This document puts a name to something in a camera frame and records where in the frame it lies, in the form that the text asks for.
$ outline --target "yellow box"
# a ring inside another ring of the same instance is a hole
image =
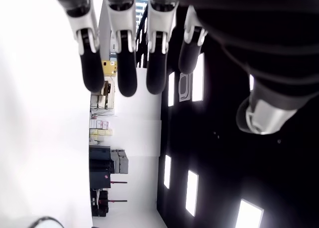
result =
[[[97,130],[99,136],[105,136],[105,130]]]
[[[116,76],[118,63],[116,61],[105,61],[102,60],[102,67],[104,76]]]
[[[98,129],[90,129],[90,135],[97,135]]]

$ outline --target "black wall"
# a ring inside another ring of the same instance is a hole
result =
[[[204,99],[178,101],[179,50],[186,9],[179,8],[169,45],[174,106],[162,94],[158,211],[168,228],[235,228],[240,199],[264,211],[260,228],[319,227],[319,100],[313,99],[273,135],[246,134],[236,111],[249,96],[248,75],[206,37]],[[164,158],[172,158],[170,189]],[[185,210],[188,170],[199,174],[196,216]]]

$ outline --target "robotic hand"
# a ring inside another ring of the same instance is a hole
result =
[[[137,89],[135,0],[107,1],[116,40],[119,90],[130,97]],[[92,0],[59,2],[79,44],[84,83],[90,91],[98,91],[104,76]],[[193,72],[208,33],[230,59],[255,78],[250,97],[237,112],[240,130],[275,133],[317,96],[319,46],[317,36],[312,36],[316,29],[308,32],[314,26],[309,22],[311,16],[319,11],[316,0],[149,0],[150,93],[160,94],[165,87],[168,43],[178,4],[189,6],[179,57],[181,72]]]

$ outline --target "cardboard box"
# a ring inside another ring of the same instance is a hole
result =
[[[103,127],[103,121],[97,120],[96,121],[96,128],[97,129],[102,129],[102,127]]]
[[[112,76],[112,77],[116,76],[117,67],[118,67],[116,61],[103,60],[102,67],[103,67],[104,76]]]
[[[108,130],[109,129],[109,122],[103,121],[103,127],[102,129]]]
[[[98,134],[98,129],[90,129],[90,134],[91,135],[97,135]]]

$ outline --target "white box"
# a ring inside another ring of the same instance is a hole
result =
[[[98,140],[98,135],[90,135],[90,139],[97,141]]]
[[[109,122],[103,121],[103,127],[102,129],[108,130],[109,129]]]
[[[104,141],[105,136],[99,136],[97,137],[97,141]]]
[[[99,96],[98,108],[105,109],[105,105],[106,105],[106,96]]]
[[[98,96],[91,95],[91,108],[98,108]]]
[[[103,121],[97,120],[97,121],[96,121],[96,128],[97,128],[97,129],[102,129],[102,127],[103,127]]]
[[[95,119],[90,120],[90,128],[96,128],[96,120]]]

